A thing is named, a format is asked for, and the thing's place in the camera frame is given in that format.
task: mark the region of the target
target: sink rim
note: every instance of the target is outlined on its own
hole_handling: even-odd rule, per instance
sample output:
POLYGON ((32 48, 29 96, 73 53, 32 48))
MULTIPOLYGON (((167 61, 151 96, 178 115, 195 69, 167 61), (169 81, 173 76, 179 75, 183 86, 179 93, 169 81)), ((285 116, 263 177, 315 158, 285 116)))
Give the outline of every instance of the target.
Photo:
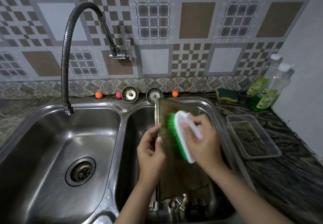
MULTIPOLYGON (((199 103, 202 105, 202 109, 205 110, 211 118, 213 125, 220 130, 222 140, 221 145, 224 153, 229 161, 231 169, 234 173, 241 176, 246 184, 254 191, 256 191, 252 180, 244 167, 244 164, 227 132, 224 125, 224 121, 217 111, 216 107, 207 99, 201 97, 183 97, 183 98, 170 98, 174 101, 180 101, 185 103, 199 103)), ((105 215, 104 213, 109 212, 109 218, 114 219, 119 215, 119 210, 116 203, 116 189, 119 178, 119 168, 121 163, 122 150, 124 146, 125 131, 127 126, 127 121, 131 114, 140 108, 154 107, 145 100, 137 101, 134 104, 128 104, 124 101, 105 101, 105 102, 76 102, 72 104, 75 112, 79 109, 112 109, 118 113, 120 116, 119 131, 115 141, 115 146, 113 149, 111 165, 109 173, 107 176, 106 189, 102 196, 102 199, 96 208, 96 210, 90 215, 90 217, 83 222, 93 223, 98 216, 105 215)), ((20 125, 14 130, 14 132, 5 140, 3 145, 0 147, 0 164, 11 152, 11 150, 19 143, 26 132, 32 127, 32 125, 37 122, 42 117, 48 115, 49 113, 57 112, 59 110, 64 110, 63 105, 58 102, 47 103, 43 106, 34 110, 29 114, 20 125)), ((218 223, 219 221, 208 221, 208 223, 218 223)))

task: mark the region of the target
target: green label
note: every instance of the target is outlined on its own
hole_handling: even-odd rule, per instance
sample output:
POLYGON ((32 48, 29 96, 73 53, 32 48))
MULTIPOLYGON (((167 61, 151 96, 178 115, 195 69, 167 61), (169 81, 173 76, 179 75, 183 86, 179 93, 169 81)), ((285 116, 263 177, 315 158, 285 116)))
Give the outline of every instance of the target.
POLYGON ((257 108, 268 108, 270 104, 275 100, 278 90, 270 90, 263 96, 263 98, 257 104, 257 108))
POLYGON ((268 79, 260 78, 258 79, 247 91, 247 94, 250 96, 255 96, 257 92, 261 89, 261 87, 266 83, 268 79))

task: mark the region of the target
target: dish soap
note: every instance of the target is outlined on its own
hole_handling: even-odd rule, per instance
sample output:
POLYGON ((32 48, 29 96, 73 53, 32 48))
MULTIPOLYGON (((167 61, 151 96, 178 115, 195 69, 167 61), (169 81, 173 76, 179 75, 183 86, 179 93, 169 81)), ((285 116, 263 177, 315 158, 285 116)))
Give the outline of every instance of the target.
POLYGON ((273 74, 277 71, 278 66, 282 62, 282 56, 276 53, 273 53, 270 55, 270 58, 268 60, 270 62, 270 65, 264 74, 264 76, 260 79, 258 79, 247 91, 247 94, 249 96, 255 96, 259 90, 261 90, 261 87, 269 81, 269 79, 273 76, 273 74))
POLYGON ((286 75, 290 65, 281 63, 276 72, 272 74, 269 81, 265 83, 261 90, 251 99, 250 108, 253 111, 265 111, 279 96, 281 91, 289 84, 290 77, 286 75))

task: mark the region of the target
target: double bowl sink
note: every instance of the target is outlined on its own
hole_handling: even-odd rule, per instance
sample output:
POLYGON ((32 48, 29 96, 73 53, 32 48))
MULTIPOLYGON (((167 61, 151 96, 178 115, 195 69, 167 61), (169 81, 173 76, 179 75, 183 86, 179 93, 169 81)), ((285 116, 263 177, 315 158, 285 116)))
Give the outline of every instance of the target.
MULTIPOLYGON (((196 105, 210 117, 221 132, 225 162, 254 189, 214 105, 202 98, 175 101, 196 105)), ((115 221, 137 183, 136 148, 155 124, 154 106, 147 101, 114 101, 73 107, 72 116, 65 115, 59 103, 39 108, 2 145, 0 223, 115 221)), ((204 196, 199 200, 203 213, 190 219, 178 203, 185 195, 159 202, 155 193, 146 223, 242 223, 211 179, 204 196)))

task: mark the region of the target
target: sink drain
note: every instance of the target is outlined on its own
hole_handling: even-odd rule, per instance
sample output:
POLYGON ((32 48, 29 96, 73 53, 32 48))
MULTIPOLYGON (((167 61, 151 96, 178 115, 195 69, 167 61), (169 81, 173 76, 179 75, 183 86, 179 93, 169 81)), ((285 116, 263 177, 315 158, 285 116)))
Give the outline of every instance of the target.
POLYGON ((72 187, 86 183, 93 176, 95 161, 90 157, 79 158, 67 169, 65 180, 72 187))

